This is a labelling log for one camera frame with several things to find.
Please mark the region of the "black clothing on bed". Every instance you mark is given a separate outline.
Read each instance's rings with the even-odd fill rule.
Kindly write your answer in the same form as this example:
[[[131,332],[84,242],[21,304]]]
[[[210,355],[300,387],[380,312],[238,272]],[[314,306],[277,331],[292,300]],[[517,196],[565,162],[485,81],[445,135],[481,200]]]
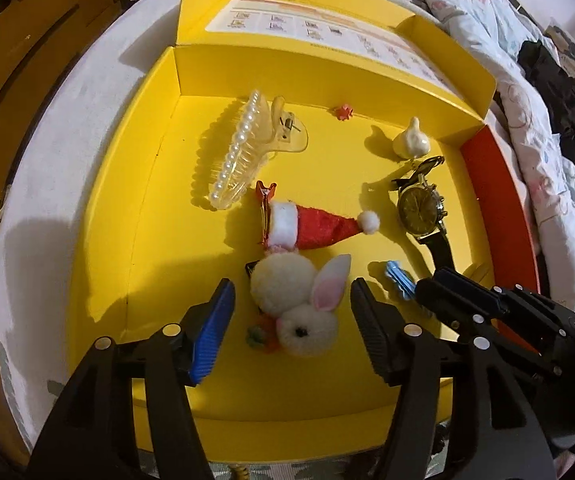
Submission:
[[[524,41],[517,62],[545,102],[551,128],[560,135],[562,155],[575,166],[575,79],[541,42]]]

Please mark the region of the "floral white duvet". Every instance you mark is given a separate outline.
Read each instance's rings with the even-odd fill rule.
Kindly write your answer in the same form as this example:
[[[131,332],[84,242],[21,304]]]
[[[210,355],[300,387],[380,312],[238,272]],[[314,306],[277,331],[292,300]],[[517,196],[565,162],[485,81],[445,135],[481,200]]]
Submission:
[[[545,101],[519,67],[528,40],[553,43],[509,0],[424,0],[449,35],[496,78],[508,132],[533,206],[551,298],[575,312],[575,166]]]

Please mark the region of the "small orange star bead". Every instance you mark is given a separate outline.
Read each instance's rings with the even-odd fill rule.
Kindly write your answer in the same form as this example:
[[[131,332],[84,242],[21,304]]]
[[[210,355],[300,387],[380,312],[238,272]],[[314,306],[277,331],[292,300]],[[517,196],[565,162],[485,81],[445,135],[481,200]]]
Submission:
[[[353,117],[353,108],[348,104],[337,107],[335,110],[335,116],[341,122],[345,122],[345,120],[349,120]]]

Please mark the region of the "yellow red cardboard box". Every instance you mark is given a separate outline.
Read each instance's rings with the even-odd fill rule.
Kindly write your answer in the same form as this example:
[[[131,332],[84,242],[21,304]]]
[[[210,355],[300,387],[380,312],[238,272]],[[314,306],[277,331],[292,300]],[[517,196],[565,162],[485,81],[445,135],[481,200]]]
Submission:
[[[295,462],[383,444],[398,396],[370,365],[336,283],[248,262],[293,250],[343,258],[378,289],[400,260],[432,271],[402,229],[390,138],[412,119],[446,159],[460,270],[501,270],[463,152],[493,75],[439,27],[387,0],[181,0],[176,41],[132,99],[82,220],[70,282],[68,362],[92,342],[150,337],[222,278],[235,311],[212,373],[188,396],[215,462]]]

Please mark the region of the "white garlic shaped charm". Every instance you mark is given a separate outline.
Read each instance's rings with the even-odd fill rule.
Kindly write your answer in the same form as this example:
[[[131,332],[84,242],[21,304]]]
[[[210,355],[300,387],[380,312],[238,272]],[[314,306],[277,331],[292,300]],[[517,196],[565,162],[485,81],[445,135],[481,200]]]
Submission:
[[[422,158],[431,151],[431,141],[420,128],[420,119],[412,117],[409,126],[391,142],[394,153],[401,159]]]

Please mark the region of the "santa hat hair clip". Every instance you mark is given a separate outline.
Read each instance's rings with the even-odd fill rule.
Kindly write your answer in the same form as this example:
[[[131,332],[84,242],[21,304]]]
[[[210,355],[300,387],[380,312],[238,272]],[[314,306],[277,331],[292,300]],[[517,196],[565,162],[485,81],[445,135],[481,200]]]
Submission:
[[[261,210],[261,244],[269,252],[301,252],[335,245],[347,238],[375,234],[380,217],[365,210],[357,218],[332,214],[274,198],[276,184],[257,181],[255,194]]]

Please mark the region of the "pearl clear hair claw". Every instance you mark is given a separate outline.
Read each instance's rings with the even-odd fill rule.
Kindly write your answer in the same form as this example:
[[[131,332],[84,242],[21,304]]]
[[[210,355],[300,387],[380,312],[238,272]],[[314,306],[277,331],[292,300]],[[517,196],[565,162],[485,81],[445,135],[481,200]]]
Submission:
[[[210,206],[229,209],[274,153],[301,153],[308,143],[306,126],[286,107],[283,96],[269,101],[254,90],[238,116],[228,151],[209,190]]]

